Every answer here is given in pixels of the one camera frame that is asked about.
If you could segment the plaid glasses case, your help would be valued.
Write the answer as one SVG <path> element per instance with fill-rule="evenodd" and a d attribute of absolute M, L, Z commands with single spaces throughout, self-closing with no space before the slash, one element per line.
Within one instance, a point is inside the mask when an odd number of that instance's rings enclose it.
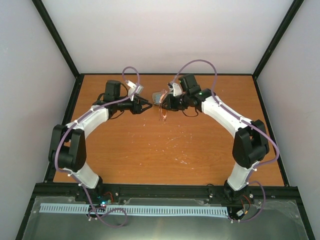
<path fill-rule="evenodd" d="M 161 98 L 165 94 L 166 94 L 165 91 L 153 92 L 151 96 L 153 105 L 159 107 L 161 105 Z"/>

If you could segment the orange sunglasses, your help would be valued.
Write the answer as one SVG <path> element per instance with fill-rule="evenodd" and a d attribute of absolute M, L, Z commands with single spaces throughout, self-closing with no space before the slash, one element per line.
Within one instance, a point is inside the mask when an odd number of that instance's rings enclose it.
<path fill-rule="evenodd" d="M 165 99 L 168 95 L 168 91 L 163 89 L 160 94 L 159 98 L 159 120 L 165 122 L 167 120 L 167 112 L 168 110 L 165 109 L 164 103 Z"/>

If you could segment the light blue cleaning cloth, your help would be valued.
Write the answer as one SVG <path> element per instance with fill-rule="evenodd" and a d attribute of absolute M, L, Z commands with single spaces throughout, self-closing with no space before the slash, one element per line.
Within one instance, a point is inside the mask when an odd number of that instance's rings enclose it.
<path fill-rule="evenodd" d="M 155 95 L 154 103 L 155 103 L 156 105 L 158 105 L 158 104 L 160 103 L 161 97 L 162 97 L 162 94 L 156 94 L 156 95 Z"/>

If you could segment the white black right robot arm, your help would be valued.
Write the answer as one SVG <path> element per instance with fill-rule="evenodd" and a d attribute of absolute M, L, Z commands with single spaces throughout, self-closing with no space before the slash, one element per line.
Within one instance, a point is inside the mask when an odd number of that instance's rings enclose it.
<path fill-rule="evenodd" d="M 226 105 L 211 89 L 202 89 L 193 74 L 186 74 L 178 82 L 168 83 L 169 91 L 159 105 L 167 111 L 184 111 L 189 107 L 204 113 L 224 127 L 233 137 L 232 157 L 235 161 L 223 192 L 229 202 L 240 198 L 252 172 L 269 153 L 265 124 L 243 117 Z"/>

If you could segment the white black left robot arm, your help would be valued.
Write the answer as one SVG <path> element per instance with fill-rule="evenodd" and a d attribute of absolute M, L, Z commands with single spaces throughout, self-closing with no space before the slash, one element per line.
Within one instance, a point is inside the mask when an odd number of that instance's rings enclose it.
<path fill-rule="evenodd" d="M 56 125 L 52 130 L 48 160 L 59 172 L 67 173 L 81 186 L 92 201 L 103 198 L 102 178 L 87 164 L 86 138 L 101 124 L 112 119 L 117 112 L 130 111 L 138 115 L 153 105 L 140 97 L 143 86 L 126 80 L 108 80 L 90 109 L 74 121 Z"/>

